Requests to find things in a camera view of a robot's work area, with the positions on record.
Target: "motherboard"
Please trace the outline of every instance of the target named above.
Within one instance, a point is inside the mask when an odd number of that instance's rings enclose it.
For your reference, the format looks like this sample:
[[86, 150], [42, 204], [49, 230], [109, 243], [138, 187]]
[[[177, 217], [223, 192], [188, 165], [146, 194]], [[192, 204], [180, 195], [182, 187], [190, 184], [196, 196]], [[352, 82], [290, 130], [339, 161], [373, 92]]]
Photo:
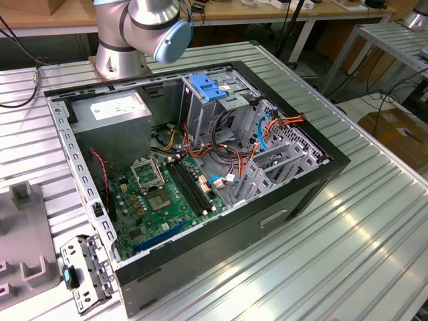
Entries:
[[110, 201], [116, 206], [116, 248], [122, 259], [227, 209], [214, 189], [207, 190], [204, 176], [192, 157], [159, 165], [156, 160], [150, 161], [110, 180]]

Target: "ram slot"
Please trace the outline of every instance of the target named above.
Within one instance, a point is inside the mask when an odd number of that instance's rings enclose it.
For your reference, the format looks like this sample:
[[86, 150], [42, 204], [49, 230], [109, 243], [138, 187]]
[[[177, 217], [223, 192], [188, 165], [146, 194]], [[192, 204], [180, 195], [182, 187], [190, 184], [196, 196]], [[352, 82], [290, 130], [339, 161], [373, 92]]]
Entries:
[[185, 168], [180, 163], [171, 163], [168, 164], [168, 172], [174, 179], [174, 182], [180, 188], [180, 191], [185, 196], [185, 199], [189, 202], [192, 210], [197, 216], [201, 216], [204, 211], [210, 210], [210, 205], [202, 194], [202, 191], [199, 190], [198, 186], [195, 184], [193, 179], [190, 177], [190, 174], [185, 170]]

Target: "aluminum table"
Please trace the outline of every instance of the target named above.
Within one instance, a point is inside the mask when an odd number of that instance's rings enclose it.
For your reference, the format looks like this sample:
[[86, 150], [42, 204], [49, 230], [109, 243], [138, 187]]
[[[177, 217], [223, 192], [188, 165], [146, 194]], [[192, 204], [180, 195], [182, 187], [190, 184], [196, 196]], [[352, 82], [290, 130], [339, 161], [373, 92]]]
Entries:
[[[372, 46], [377, 46], [402, 63], [401, 67], [399, 67], [393, 77], [391, 77], [392, 82], [388, 85], [386, 91], [391, 89], [392, 86], [398, 82], [399, 76], [403, 72], [405, 66], [413, 68], [416, 72], [421, 72], [421, 75], [425, 77], [428, 76], [428, 60], [420, 55], [421, 49], [428, 47], [428, 30], [411, 31], [400, 23], [357, 25], [344, 44], [333, 66], [330, 68], [326, 81], [321, 89], [322, 94], [326, 93], [337, 71], [359, 37], [367, 40], [367, 44], [363, 49], [365, 53], [367, 53]], [[354, 65], [350, 69], [350, 73], [355, 70], [362, 59], [364, 59], [364, 56], [359, 56], [356, 59]]]
[[[154, 72], [244, 61], [352, 162], [295, 220], [133, 320], [410, 320], [428, 298], [428, 184], [264, 48], [247, 42], [188, 49]], [[42, 89], [97, 82], [88, 62], [42, 68]], [[0, 101], [32, 91], [34, 69], [0, 73]], [[0, 109], [0, 189], [41, 183], [59, 248], [91, 234], [42, 93]], [[79, 318], [56, 288], [0, 312], [2, 320], [122, 320], [117, 293]]]

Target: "metal case frame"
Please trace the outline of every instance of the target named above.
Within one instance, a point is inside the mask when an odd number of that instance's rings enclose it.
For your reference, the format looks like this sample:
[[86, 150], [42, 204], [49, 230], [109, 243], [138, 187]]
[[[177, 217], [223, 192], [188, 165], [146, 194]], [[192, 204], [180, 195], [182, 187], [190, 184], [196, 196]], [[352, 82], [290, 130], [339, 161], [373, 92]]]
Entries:
[[[73, 176], [89, 175], [90, 177], [90, 174], [79, 154], [74, 135], [70, 127], [67, 126], [66, 119], [64, 119], [67, 117], [68, 100], [84, 99], [98, 93], [131, 89], [147, 82], [159, 82], [165, 78], [178, 79], [183, 72], [222, 68], [237, 70], [272, 104], [280, 108], [286, 116], [298, 115], [279, 94], [243, 62], [222, 63], [145, 78], [131, 78], [45, 92], [63, 149], [68, 155]], [[209, 224], [192, 231], [192, 233], [153, 249], [144, 257], [134, 260], [131, 258], [126, 265], [112, 264], [122, 298], [125, 301], [124, 306], [128, 317], [189, 283], [209, 268], [245, 249], [281, 224], [294, 218], [310, 204], [324, 186], [342, 172], [350, 160], [309, 122], [301, 123], [297, 127], [323, 153], [328, 155], [330, 162], [319, 166], [303, 177], [291, 180], [286, 186], [254, 199], [251, 205], [241, 203], [235, 206], [232, 215], [224, 215], [212, 220]], [[90, 186], [93, 185], [92, 180], [85, 186], [80, 182], [80, 179], [76, 180], [76, 184], [79, 190], [87, 192], [85, 195], [81, 195], [86, 213], [93, 225], [96, 226], [98, 233], [104, 234], [102, 239], [108, 240], [104, 242], [104, 246], [106, 246], [108, 255], [114, 257], [115, 253], [112, 253], [111, 245], [116, 233], [113, 228], [110, 228], [111, 224], [109, 225], [110, 220], [107, 215], [97, 216], [94, 203], [99, 200], [94, 196], [95, 186]]]

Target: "sticker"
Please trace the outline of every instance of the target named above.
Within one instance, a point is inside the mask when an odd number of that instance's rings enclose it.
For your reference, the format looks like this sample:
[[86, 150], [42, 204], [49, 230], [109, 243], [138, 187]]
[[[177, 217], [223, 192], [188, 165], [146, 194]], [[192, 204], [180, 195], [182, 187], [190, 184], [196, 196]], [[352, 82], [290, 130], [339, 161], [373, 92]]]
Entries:
[[233, 180], [235, 179], [235, 175], [234, 174], [227, 174], [225, 179], [228, 182], [233, 182]]
[[406, 132], [411, 132], [410, 130], [408, 130], [405, 127], [402, 128], [397, 128], [397, 130], [400, 132], [400, 134], [402, 134], [403, 136], [408, 136]]
[[230, 87], [228, 85], [224, 85], [224, 86], [220, 86], [219, 89], [220, 90], [229, 90]]
[[383, 116], [383, 118], [385, 118], [389, 122], [398, 122], [399, 121], [398, 119], [395, 118], [394, 115], [391, 115], [391, 114], [385, 114], [382, 116]]
[[142, 112], [146, 108], [132, 97], [123, 97], [107, 102], [97, 102], [91, 105], [91, 111], [96, 120], [115, 117], [129, 112]]

